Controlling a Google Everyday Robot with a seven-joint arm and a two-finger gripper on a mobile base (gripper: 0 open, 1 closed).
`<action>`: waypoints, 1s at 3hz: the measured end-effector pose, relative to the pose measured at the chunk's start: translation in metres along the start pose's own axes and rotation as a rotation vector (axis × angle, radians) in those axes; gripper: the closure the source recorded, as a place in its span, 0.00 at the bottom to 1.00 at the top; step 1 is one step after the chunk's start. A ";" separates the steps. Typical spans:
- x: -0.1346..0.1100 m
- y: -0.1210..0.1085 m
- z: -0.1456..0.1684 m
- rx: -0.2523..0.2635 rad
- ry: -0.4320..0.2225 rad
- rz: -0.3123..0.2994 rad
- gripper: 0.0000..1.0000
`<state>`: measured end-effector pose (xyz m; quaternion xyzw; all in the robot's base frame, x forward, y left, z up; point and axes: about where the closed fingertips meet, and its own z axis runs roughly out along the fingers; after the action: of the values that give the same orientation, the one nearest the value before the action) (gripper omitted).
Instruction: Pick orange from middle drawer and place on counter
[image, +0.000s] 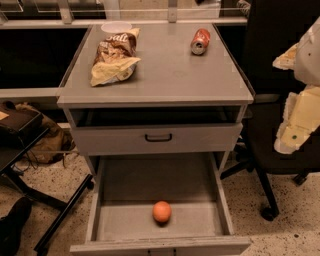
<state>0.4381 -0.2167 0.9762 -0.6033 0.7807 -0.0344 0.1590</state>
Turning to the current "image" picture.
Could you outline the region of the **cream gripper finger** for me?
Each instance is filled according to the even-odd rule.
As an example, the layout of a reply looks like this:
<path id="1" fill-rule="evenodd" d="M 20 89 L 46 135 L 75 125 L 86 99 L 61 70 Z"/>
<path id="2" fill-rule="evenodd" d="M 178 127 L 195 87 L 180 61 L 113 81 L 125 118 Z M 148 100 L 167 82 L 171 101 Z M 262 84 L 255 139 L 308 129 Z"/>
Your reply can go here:
<path id="1" fill-rule="evenodd" d="M 272 63 L 275 68 L 281 70 L 293 70 L 297 53 L 297 44 L 292 45 L 287 51 L 278 56 Z"/>
<path id="2" fill-rule="evenodd" d="M 281 154 L 297 151 L 320 126 L 320 88 L 308 85 L 299 94 L 290 92 L 285 102 L 283 122 L 274 142 Z"/>

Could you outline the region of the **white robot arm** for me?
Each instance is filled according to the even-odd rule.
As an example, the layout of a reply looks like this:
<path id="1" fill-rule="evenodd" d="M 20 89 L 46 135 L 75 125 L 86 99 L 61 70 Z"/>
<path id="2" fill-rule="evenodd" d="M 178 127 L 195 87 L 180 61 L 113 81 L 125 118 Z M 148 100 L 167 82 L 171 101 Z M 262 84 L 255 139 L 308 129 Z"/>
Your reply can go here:
<path id="1" fill-rule="evenodd" d="M 273 66 L 293 70 L 294 78 L 306 85 L 299 94 L 289 93 L 274 142 L 277 152 L 292 154 L 320 126 L 320 17 Z"/>

